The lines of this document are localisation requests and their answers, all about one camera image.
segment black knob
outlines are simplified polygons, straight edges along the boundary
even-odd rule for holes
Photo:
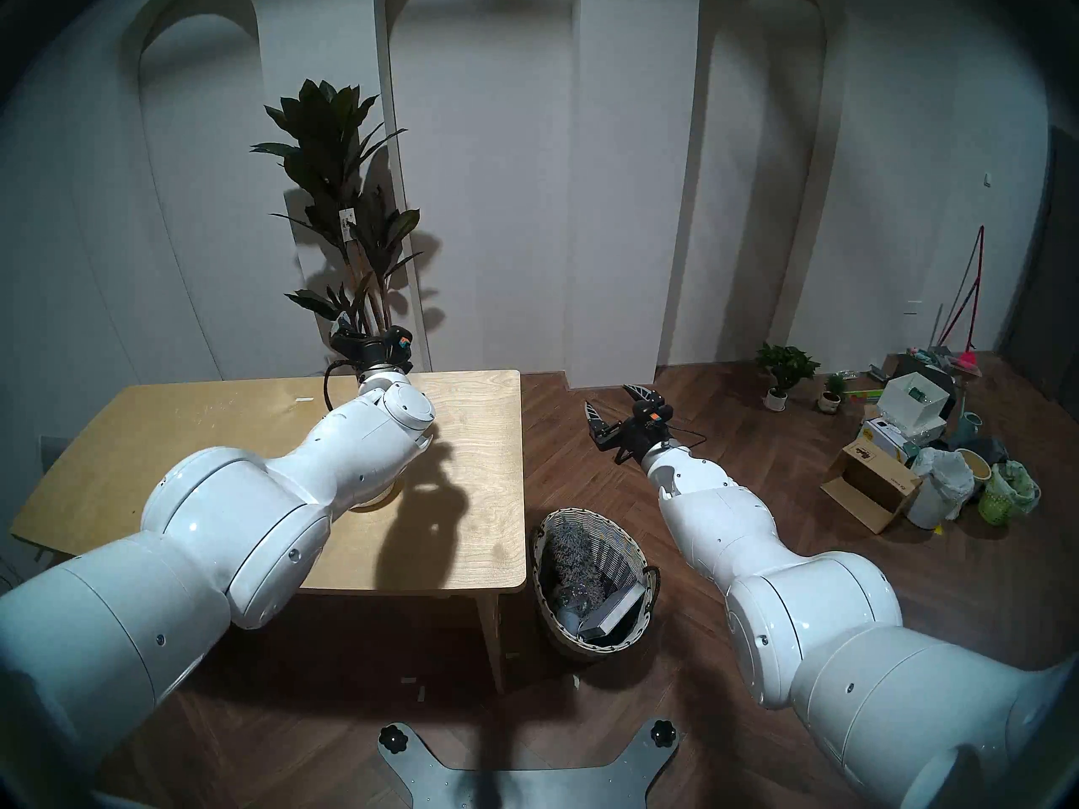
[[[656,748],[670,748],[677,736],[678,731],[667,719],[656,719],[656,724],[652,726],[651,737]]]
[[[397,754],[408,746],[408,737],[396,725],[386,725],[386,727],[379,731],[379,742],[391,754]]]

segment green bag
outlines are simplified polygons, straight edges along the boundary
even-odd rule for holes
[[[993,476],[978,503],[978,512],[989,524],[1003,524],[1011,511],[1028,513],[1038,506],[1041,490],[1017,461],[993,465]]]

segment small potted plant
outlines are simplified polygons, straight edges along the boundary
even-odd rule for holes
[[[825,414],[835,414],[843,402],[843,392],[846,390],[847,381],[841,373],[830,373],[824,380],[824,390],[817,398],[817,408]]]
[[[776,384],[768,389],[764,406],[771,411],[787,408],[787,392],[802,380],[810,379],[820,362],[815,362],[797,347],[771,345],[765,342],[756,352],[756,364],[769,371]]]

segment gray door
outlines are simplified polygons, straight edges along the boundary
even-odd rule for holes
[[[1053,127],[1041,243],[1016,305],[1005,358],[1079,420],[1079,141]]]

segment potted plant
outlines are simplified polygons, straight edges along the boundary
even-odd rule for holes
[[[787,407],[787,392],[800,381],[811,378],[820,368],[820,362],[812,361],[797,347],[771,345],[767,342],[756,352],[756,364],[770,371],[776,380],[764,398],[765,408],[771,411],[782,411]]]
[[[817,398],[817,408],[825,414],[835,414],[839,410],[839,403],[843,402],[843,392],[846,387],[847,381],[843,379],[843,374],[830,373],[824,380],[824,390]]]
[[[317,85],[304,81],[299,97],[282,98],[279,110],[265,108],[274,123],[298,143],[251,147],[252,153],[281,156],[289,179],[313,201],[304,209],[306,222],[285,214],[273,216],[317,232],[341,255],[347,284],[337,290],[327,287],[325,296],[298,289],[286,298],[334,323],[330,345],[346,364],[360,361],[359,355],[371,340],[396,337],[391,332],[386,282],[414,257],[397,260],[401,241],[420,222],[419,210],[390,210],[380,187],[363,190],[360,167],[405,132],[398,129],[371,143],[382,127],[379,124],[359,138],[358,128],[377,98],[360,99],[358,86],[337,90],[326,81]]]

